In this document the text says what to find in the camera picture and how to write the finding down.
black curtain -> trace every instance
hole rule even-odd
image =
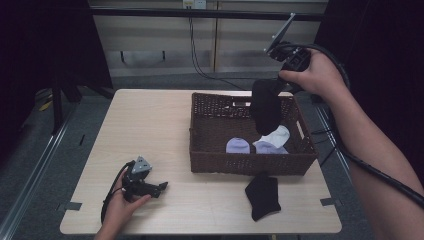
[[[424,183],[424,9],[422,1],[329,2],[316,43],[332,50],[350,75],[365,112],[402,150]]]
[[[79,100],[77,85],[112,88],[93,17],[52,10],[57,7],[89,5],[86,0],[0,3],[1,159],[13,147],[36,92],[52,87],[54,76],[70,101]]]

human hand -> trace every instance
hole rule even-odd
[[[304,90],[331,99],[334,93],[347,89],[343,78],[333,62],[318,50],[309,49],[311,63],[303,72],[281,70],[284,80],[299,84]]]
[[[114,239],[125,224],[131,219],[137,208],[143,206],[150,200],[150,195],[144,195],[141,198],[134,199],[133,202],[127,202],[122,192],[122,178],[126,171],[119,176],[113,188],[113,196],[110,199],[103,225],[96,235],[95,239]]]

wooden table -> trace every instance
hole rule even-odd
[[[305,176],[278,177],[282,211],[254,222],[244,192],[250,176],[190,171],[190,90],[119,90],[105,117],[72,197],[79,211],[65,213],[64,234],[94,234],[102,201],[118,171],[142,155],[153,167],[146,182],[169,185],[138,209],[126,234],[336,233],[341,223],[317,161]],[[250,92],[196,91],[226,95]]]

brown woven basket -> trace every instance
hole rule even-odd
[[[190,161],[194,173],[305,175],[318,157],[294,97],[280,97],[282,119],[290,131],[284,147],[289,154],[256,154],[253,142],[261,135],[246,103],[251,97],[193,93]],[[226,153],[227,142],[239,137],[250,143],[250,154]]]

